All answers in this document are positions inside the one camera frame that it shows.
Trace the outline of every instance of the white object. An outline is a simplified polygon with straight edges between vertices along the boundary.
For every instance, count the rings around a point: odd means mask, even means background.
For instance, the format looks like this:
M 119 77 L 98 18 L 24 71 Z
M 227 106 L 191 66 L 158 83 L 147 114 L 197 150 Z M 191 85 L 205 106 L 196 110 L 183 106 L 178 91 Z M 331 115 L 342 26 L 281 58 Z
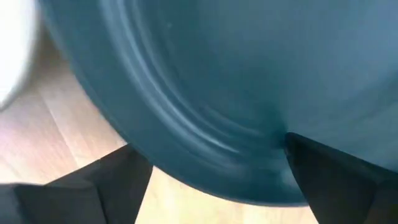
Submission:
M 34 0 L 0 0 L 0 110 L 27 80 L 39 30 Z

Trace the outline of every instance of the teal plastic surface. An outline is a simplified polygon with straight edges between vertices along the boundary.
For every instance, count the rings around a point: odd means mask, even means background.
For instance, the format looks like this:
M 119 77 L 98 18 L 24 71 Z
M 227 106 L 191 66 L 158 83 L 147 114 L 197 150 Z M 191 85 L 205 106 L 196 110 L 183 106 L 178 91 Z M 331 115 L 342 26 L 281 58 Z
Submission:
M 397 1 L 40 3 L 109 122 L 188 185 L 304 204 L 287 131 L 398 171 Z

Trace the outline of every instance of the wooden floor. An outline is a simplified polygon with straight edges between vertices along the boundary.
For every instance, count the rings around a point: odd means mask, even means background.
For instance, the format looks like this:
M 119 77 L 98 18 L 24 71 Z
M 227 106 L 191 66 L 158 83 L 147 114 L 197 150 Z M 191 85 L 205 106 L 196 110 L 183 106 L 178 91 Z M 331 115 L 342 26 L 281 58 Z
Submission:
M 67 62 L 46 40 L 31 82 L 0 112 L 0 182 L 44 184 L 124 144 L 85 95 Z M 229 202 L 154 169 L 136 223 L 317 222 L 307 207 L 269 208 Z

